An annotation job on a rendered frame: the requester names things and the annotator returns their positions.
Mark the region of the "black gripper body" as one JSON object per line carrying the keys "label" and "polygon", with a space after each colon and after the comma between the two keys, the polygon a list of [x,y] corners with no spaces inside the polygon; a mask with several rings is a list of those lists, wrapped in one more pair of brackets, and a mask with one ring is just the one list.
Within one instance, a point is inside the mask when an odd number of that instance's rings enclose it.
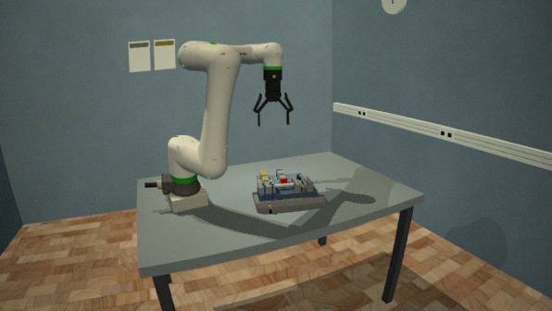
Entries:
{"label": "black gripper body", "polygon": [[266,84],[266,93],[265,96],[268,99],[272,95],[270,102],[277,102],[275,95],[278,95],[280,98],[281,94],[281,82],[280,81],[265,81]]}

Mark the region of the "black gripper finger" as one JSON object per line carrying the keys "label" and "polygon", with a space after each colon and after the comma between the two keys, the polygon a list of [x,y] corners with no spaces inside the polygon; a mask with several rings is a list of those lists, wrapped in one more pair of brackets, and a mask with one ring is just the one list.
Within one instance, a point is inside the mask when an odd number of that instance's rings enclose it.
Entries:
{"label": "black gripper finger", "polygon": [[285,98],[285,100],[286,100],[286,102],[287,102],[287,104],[288,104],[288,106],[289,106],[290,108],[288,108],[288,107],[283,103],[283,101],[278,97],[278,95],[275,95],[275,97],[277,98],[277,100],[278,100],[278,101],[283,105],[283,107],[287,110],[287,111],[286,111],[286,120],[287,120],[287,125],[289,125],[289,115],[291,114],[290,111],[293,111],[294,109],[293,109],[293,107],[292,107],[292,105],[291,105],[291,103],[290,103],[290,101],[289,101],[289,99],[288,99],[288,97],[287,97],[287,93],[282,93],[282,96]]}
{"label": "black gripper finger", "polygon": [[257,115],[257,123],[258,123],[258,119],[259,119],[258,126],[260,126],[260,113],[259,113],[259,112],[262,110],[262,108],[266,105],[266,103],[267,103],[267,102],[271,99],[271,97],[272,97],[272,95],[270,95],[270,97],[269,97],[268,99],[266,99],[267,101],[265,100],[266,102],[264,101],[264,103],[263,103],[263,104],[260,106],[260,108],[257,110],[257,107],[258,107],[258,105],[259,105],[259,103],[260,103],[260,101],[261,101],[261,98],[263,98],[263,96],[265,96],[264,93],[260,93],[260,94],[259,94],[259,98],[258,98],[258,100],[257,100],[257,103],[256,103],[256,105],[255,105],[255,107],[254,107],[254,109],[253,109],[253,111],[256,112],[256,115]]}

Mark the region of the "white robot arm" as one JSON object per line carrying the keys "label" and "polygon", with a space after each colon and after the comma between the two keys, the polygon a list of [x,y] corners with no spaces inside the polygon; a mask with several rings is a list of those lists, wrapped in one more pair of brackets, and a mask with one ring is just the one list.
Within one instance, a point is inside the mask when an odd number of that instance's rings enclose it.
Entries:
{"label": "white robot arm", "polygon": [[186,197],[200,191],[197,175],[208,180],[220,178],[228,167],[229,118],[241,62],[262,63],[264,81],[281,81],[282,58],[283,50],[277,43],[227,45],[191,41],[183,44],[178,52],[180,65],[207,74],[200,143],[188,135],[171,138],[168,143],[170,174],[162,174],[162,180],[147,182],[144,187],[157,187],[163,195],[173,193]]}

